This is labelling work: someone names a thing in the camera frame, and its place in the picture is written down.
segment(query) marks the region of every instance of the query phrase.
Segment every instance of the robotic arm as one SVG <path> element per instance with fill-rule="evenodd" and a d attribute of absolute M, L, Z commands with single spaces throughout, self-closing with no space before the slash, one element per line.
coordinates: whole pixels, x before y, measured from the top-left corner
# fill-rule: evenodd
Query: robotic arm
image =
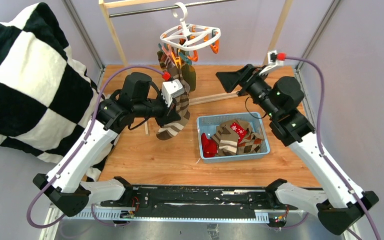
<path fill-rule="evenodd" d="M 148 98 L 150 86 L 158 94 L 156 99 Z M 36 175 L 34 184 L 43 189 L 50 179 L 56 177 L 45 194 L 69 217 L 77 215 L 86 206 L 102 201 L 123 201 L 123 199 L 128 201 L 131 198 L 132 186 L 121 177 L 99 182 L 84 182 L 81 178 L 99 155 L 109 153 L 110 143 L 125 127 L 133 130 L 149 118 L 155 118 L 160 126 L 180 120 L 180 116 L 173 108 L 174 98 L 182 93 L 184 93 L 183 86 L 177 79 L 163 82 L 160 92 L 150 76 L 139 72 L 128 75 L 122 89 L 115 91 L 109 99 L 100 102 L 96 121 L 87 142 L 83 144 L 81 151 L 74 155 L 64 171 L 60 175 L 57 174 L 76 151 L 76 146 L 84 142 L 86 131 L 56 167 L 47 174 Z M 131 127 L 134 118 L 145 120 Z"/>
<path fill-rule="evenodd" d="M 315 192 L 296 187 L 286 180 L 278 179 L 267 186 L 271 194 L 273 208 L 280 204 L 295 206 L 314 216 L 332 233 L 342 234 L 364 212 L 354 193 L 367 209 L 379 201 L 372 191 L 363 191 L 324 149 L 324 156 L 349 182 L 354 192 L 350 192 L 333 168 L 323 159 L 318 149 L 314 127 L 308 119 L 297 110 L 304 98 L 298 81 L 294 77 L 281 77 L 271 88 L 264 80 L 269 72 L 283 66 L 284 56 L 276 51 L 268 53 L 267 66 L 257 68 L 250 64 L 236 72 L 218 72 L 216 75 L 226 92 L 232 92 L 237 85 L 242 89 L 240 96 L 248 93 L 255 104 L 258 104 L 270 117 L 270 127 L 274 135 L 300 157 L 324 192 Z"/>

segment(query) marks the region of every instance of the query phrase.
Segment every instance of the blue basket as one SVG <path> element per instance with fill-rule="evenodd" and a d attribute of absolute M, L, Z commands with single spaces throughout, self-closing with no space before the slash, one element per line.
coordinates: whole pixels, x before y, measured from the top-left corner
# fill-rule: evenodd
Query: blue basket
<path fill-rule="evenodd" d="M 261 117 L 261 115 L 257 112 L 252 112 L 252 115 L 258 118 Z M 240 120 L 249 122 L 252 128 L 254 129 L 254 132 L 264 136 L 264 141 L 261 143 L 261 152 L 252 153 L 252 154 L 234 155 L 234 156 L 204 157 L 202 152 L 201 134 L 206 133 L 207 137 L 209 138 L 210 136 L 215 134 L 215 130 L 217 126 L 219 126 L 221 123 L 225 121 L 229 121 L 233 119 L 240 119 Z M 199 152 L 201 154 L 201 158 L 206 164 L 249 160 L 249 159 L 260 159 L 270 152 L 270 146 L 268 145 L 267 135 L 265 134 L 262 120 L 252 117 L 248 112 L 200 116 L 196 120 L 196 123 L 198 126 Z"/>

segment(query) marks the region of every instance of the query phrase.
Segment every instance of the wooden frame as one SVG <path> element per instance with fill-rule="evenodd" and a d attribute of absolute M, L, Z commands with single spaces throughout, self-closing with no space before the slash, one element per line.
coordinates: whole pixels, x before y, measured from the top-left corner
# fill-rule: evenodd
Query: wooden frame
<path fill-rule="evenodd" d="M 115 47 L 117 48 L 118 54 L 120 55 L 120 59 L 123 62 L 123 65 L 126 67 L 128 66 L 127 58 L 124 54 L 124 50 L 121 46 L 121 42 L 118 39 L 117 32 L 115 31 L 114 24 L 112 23 L 111 19 L 109 18 L 109 12 L 108 9 L 111 8 L 120 8 L 125 6 L 131 6 L 131 5 L 138 5 L 138 4 L 147 4 L 147 3 L 154 3 L 154 2 L 162 2 L 165 0 L 120 0 L 120 1 L 113 1 L 113 2 L 104 2 L 104 0 L 99 0 L 99 7 L 102 10 L 103 17 L 105 18 L 106 24 L 108 25 L 109 32 L 111 33 L 112 40 L 114 41 Z M 287 18 L 287 15 L 289 13 L 290 7 L 292 5 L 293 0 L 285 0 L 283 4 L 282 11 L 280 13 L 279 19 L 276 24 L 276 28 L 274 29 L 273 36 L 271 37 L 270 44 L 268 46 L 267 52 L 270 50 L 273 50 L 276 47 L 277 40 L 280 36 L 280 33 L 283 28 L 283 24 Z M 265 55 L 264 64 L 267 63 L 267 54 Z M 210 103 L 214 101 L 224 100 L 224 99 L 231 99 L 235 98 L 237 95 L 236 93 L 221 93 L 221 94 L 215 94 L 210 96 L 202 96 L 197 98 L 191 98 L 190 99 L 190 105 L 197 105 L 197 104 L 204 104 L 204 103 Z M 146 122 L 145 124 L 145 134 L 149 135 L 149 124 Z"/>

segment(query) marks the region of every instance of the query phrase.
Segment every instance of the black and white checkered pillow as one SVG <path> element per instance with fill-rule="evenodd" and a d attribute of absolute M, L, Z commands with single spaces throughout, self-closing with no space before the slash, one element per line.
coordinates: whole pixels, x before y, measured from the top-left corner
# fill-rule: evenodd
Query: black and white checkered pillow
<path fill-rule="evenodd" d="M 0 146 L 58 163 L 87 126 L 97 97 L 47 4 L 0 22 Z M 113 144 L 88 177 L 97 180 Z"/>

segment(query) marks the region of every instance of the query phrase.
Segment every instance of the white wall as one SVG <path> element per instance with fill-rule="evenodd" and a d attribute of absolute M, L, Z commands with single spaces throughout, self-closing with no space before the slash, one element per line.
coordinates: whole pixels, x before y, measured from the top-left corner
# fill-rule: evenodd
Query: white wall
<path fill-rule="evenodd" d="M 342 1 L 310 56 L 326 78 L 323 141 L 359 185 L 380 201 L 370 211 L 384 239 L 384 1 Z M 302 70 L 314 111 L 319 79 Z M 364 240 L 374 236 L 366 218 Z"/>
<path fill-rule="evenodd" d="M 115 8 L 110 9 L 110 13 L 171 6 L 175 2 L 178 0 Z M 278 49 L 300 56 L 330 2 L 295 0 L 278 41 Z M 73 0 L 73 3 L 102 61 L 105 64 L 120 64 L 98 1 Z M 219 27 L 222 32 L 219 53 L 212 53 L 210 48 L 202 49 L 198 64 L 262 64 L 283 4 L 283 0 L 237 0 L 188 8 L 186 23 Z M 130 64 L 157 64 L 160 34 L 179 24 L 169 10 L 112 20 Z"/>
<path fill-rule="evenodd" d="M 12 20 L 22 9 L 35 4 L 36 0 L 0 0 L 0 22 Z M 44 1 L 55 13 L 62 30 L 70 42 L 73 55 L 85 64 L 91 78 L 97 81 L 99 68 L 95 65 L 83 40 L 62 2 Z M 0 147 L 0 239 L 36 240 L 40 230 L 28 225 L 26 212 L 33 197 L 39 192 L 32 182 L 37 173 L 47 173 L 53 164 L 45 163 L 38 158 L 18 150 Z M 33 210 L 36 223 L 44 222 L 49 200 L 41 198 Z"/>

